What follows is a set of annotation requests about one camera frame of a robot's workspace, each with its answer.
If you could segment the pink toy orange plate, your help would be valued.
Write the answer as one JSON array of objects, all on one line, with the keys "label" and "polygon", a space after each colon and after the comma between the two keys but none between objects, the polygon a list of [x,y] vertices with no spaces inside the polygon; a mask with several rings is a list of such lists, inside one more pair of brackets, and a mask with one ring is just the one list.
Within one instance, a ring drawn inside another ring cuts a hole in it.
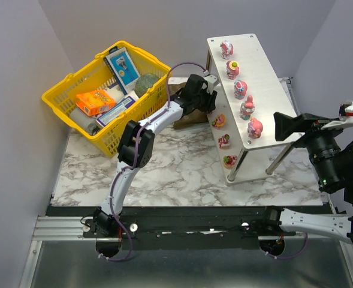
[{"label": "pink toy orange plate", "polygon": [[226,124],[226,116],[224,114],[219,114],[212,122],[211,125],[215,129],[221,129]]}]

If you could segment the pink mushroom toy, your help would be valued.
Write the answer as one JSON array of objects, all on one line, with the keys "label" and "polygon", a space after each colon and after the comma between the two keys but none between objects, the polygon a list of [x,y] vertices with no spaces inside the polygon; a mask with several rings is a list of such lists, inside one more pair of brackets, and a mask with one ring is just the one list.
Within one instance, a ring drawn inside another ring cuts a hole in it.
[{"label": "pink mushroom toy", "polygon": [[255,111],[254,99],[252,95],[248,95],[247,99],[242,102],[240,107],[240,117],[243,120],[249,120]]}]

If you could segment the pink toy blue bow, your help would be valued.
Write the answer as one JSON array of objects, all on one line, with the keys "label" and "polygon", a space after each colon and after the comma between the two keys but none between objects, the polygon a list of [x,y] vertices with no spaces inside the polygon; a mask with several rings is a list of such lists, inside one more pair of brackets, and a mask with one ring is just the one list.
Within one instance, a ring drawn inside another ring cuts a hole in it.
[{"label": "pink toy blue bow", "polygon": [[248,85],[245,81],[237,79],[234,82],[234,96],[236,99],[242,100],[246,96]]}]

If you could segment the pink toy yellow top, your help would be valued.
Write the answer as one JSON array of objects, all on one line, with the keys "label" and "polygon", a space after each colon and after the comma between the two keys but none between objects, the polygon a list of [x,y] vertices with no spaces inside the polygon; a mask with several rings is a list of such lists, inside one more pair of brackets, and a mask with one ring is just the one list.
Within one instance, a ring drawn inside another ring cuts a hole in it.
[{"label": "pink toy yellow top", "polygon": [[240,72],[239,63],[237,61],[228,60],[226,63],[227,78],[234,80],[237,78]]}]

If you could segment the red strawberry cake toy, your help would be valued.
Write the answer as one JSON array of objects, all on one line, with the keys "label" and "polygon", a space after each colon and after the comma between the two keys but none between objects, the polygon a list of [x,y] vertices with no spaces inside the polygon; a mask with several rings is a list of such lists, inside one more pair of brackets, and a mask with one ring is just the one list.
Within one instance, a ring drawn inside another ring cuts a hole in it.
[{"label": "red strawberry cake toy", "polygon": [[231,146],[230,135],[224,134],[218,139],[218,145],[220,149],[229,149]]}]

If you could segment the pink white bunny toy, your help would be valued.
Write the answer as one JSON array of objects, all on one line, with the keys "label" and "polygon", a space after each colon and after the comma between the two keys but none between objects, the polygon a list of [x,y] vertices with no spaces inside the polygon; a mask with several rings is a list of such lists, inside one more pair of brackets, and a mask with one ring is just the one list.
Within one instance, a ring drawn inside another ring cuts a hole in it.
[{"label": "pink white bunny toy", "polygon": [[233,51],[234,51],[234,47],[232,45],[231,42],[229,42],[228,40],[224,40],[221,44],[220,44],[220,48],[221,48],[221,56],[224,59],[230,59],[230,57],[233,55]]}]

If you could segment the pink bear strawberry toy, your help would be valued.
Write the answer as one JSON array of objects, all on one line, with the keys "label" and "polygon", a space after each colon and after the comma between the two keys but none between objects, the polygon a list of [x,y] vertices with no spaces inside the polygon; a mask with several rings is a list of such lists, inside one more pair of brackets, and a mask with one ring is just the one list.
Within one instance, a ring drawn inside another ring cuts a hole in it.
[{"label": "pink bear strawberry toy", "polygon": [[223,165],[227,169],[232,169],[237,161],[238,157],[236,155],[226,155],[223,157]]}]

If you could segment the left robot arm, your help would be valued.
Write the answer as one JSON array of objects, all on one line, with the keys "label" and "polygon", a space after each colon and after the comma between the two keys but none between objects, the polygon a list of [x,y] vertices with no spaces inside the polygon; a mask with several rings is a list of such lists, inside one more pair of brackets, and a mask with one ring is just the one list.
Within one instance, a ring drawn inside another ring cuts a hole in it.
[{"label": "left robot arm", "polygon": [[157,112],[139,122],[131,120],[126,124],[118,146],[116,175],[105,201],[93,213],[98,232],[110,234],[122,226],[119,216],[125,196],[138,171],[149,162],[155,136],[196,110],[205,114],[214,111],[218,83],[218,77],[212,74],[204,77],[192,74],[175,94],[170,95],[166,89],[167,101]]}]

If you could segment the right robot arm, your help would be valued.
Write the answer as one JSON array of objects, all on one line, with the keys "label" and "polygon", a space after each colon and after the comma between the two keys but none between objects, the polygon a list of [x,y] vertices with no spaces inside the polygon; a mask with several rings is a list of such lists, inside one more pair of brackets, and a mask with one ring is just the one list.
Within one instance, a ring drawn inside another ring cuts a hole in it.
[{"label": "right robot arm", "polygon": [[[283,141],[293,133],[302,133],[292,147],[307,149],[318,177],[319,190],[328,194],[343,190],[344,200],[353,206],[353,141],[340,149],[335,140],[344,129],[353,127],[353,112],[346,112],[339,119],[310,113],[293,118],[276,112],[274,123],[277,141]],[[353,245],[353,216],[313,215],[269,206],[262,224],[265,230],[275,234],[306,232]]]}]

